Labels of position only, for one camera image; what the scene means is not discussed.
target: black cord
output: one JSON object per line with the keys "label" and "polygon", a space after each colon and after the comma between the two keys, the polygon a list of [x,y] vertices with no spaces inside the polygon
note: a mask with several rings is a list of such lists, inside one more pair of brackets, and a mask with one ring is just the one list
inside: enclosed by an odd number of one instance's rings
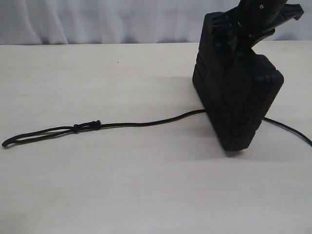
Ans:
{"label": "black cord", "polygon": [[[165,124],[165,123],[175,122],[175,121],[181,120],[183,118],[193,116],[193,115],[197,115],[197,114],[201,114],[201,113],[206,113],[206,110],[190,111],[190,112],[187,112],[185,114],[182,114],[182,115],[174,117],[174,118],[169,118],[169,119],[164,119],[164,120],[159,120],[159,121],[154,121],[154,122],[147,122],[147,123],[108,123],[108,124],[101,124],[101,122],[98,120],[98,121],[93,121],[93,122],[88,122],[88,123],[83,123],[83,124],[75,124],[74,126],[63,126],[63,127],[57,127],[57,128],[49,128],[49,129],[45,129],[45,130],[38,131],[38,132],[26,133],[26,134],[14,136],[10,139],[7,139],[4,143],[2,143],[2,146],[7,147],[10,144],[26,144],[26,143],[31,143],[31,142],[35,142],[35,141],[59,137],[61,135],[65,135],[65,134],[85,132],[85,131],[93,131],[93,130],[104,129],[104,128],[155,126],[155,125],[161,125],[161,124]],[[277,125],[278,127],[287,129],[288,131],[298,135],[299,137],[301,137],[303,140],[305,140],[312,147],[312,141],[309,138],[307,138],[303,133],[299,132],[298,130],[291,128],[291,127],[289,127],[283,123],[269,119],[269,118],[264,118],[264,120],[271,123],[271,124]]]}

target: white curtain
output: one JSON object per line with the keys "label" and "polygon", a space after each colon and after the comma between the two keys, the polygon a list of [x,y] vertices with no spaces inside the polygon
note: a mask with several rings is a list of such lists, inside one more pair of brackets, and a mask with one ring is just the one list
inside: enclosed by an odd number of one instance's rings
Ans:
{"label": "white curtain", "polygon": [[[206,13],[239,0],[0,0],[0,44],[197,42]],[[312,39],[306,14],[270,39]]]}

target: black plastic housing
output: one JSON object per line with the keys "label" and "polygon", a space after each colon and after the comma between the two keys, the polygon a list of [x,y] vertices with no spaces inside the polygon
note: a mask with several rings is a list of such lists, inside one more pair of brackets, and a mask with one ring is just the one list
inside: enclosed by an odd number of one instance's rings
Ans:
{"label": "black plastic housing", "polygon": [[251,48],[233,53],[228,63],[212,34],[212,19],[221,14],[205,17],[193,83],[224,150],[240,151],[249,147],[284,77]]}

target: white table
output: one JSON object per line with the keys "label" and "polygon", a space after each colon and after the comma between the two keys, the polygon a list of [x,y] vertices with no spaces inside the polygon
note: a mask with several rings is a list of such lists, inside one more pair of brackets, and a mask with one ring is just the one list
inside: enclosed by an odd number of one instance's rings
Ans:
{"label": "white table", "polygon": [[[0,140],[201,109],[198,44],[0,46]],[[312,137],[312,42],[263,42],[285,76],[268,113]],[[312,149],[263,123],[227,157],[205,114],[0,149],[1,234],[304,234]]]}

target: black plastic device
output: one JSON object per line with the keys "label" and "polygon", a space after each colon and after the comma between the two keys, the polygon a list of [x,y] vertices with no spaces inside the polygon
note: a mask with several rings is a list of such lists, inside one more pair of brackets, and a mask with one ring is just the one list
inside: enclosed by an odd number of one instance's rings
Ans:
{"label": "black plastic device", "polygon": [[225,151],[249,147],[283,85],[283,75],[252,47],[304,14],[287,0],[241,0],[205,16],[193,83]]}

